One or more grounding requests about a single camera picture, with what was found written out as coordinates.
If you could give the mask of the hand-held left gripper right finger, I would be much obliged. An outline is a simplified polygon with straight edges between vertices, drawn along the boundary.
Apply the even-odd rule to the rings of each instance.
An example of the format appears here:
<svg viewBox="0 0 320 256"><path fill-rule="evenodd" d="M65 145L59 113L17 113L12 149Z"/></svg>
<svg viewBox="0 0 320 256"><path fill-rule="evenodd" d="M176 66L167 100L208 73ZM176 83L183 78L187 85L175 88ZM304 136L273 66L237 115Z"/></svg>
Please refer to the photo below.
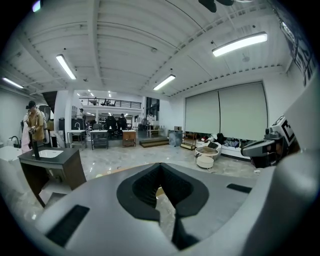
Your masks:
<svg viewBox="0 0 320 256"><path fill-rule="evenodd" d="M164 251L242 251L253 226L238 220L254 179L225 176L160 163L160 186L175 209L171 239Z"/></svg>

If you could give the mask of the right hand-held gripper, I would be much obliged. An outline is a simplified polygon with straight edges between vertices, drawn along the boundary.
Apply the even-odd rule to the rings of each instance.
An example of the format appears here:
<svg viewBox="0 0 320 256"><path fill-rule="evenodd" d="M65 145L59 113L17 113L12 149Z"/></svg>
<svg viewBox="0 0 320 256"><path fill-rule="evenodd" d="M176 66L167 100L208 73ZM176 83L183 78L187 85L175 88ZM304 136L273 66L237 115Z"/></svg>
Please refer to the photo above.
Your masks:
<svg viewBox="0 0 320 256"><path fill-rule="evenodd" d="M281 115L270 127L265 129L265 135L262 140L254 141L241 149L241 154L245 157L265 157L270 154L283 154L283 137L287 146L290 146L295 140L293 129L289 125L286 117Z"/></svg>

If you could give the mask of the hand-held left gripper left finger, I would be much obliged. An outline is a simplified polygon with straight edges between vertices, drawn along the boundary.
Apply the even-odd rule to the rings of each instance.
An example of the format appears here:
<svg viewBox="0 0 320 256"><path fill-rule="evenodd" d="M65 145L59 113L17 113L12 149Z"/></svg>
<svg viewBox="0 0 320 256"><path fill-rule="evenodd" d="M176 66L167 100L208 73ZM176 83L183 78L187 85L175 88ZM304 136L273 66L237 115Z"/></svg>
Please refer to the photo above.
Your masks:
<svg viewBox="0 0 320 256"><path fill-rule="evenodd" d="M91 179L47 208L35 228L73 256L171 256L178 249L158 221L133 217L119 203L121 182L150 164Z"/></svg>

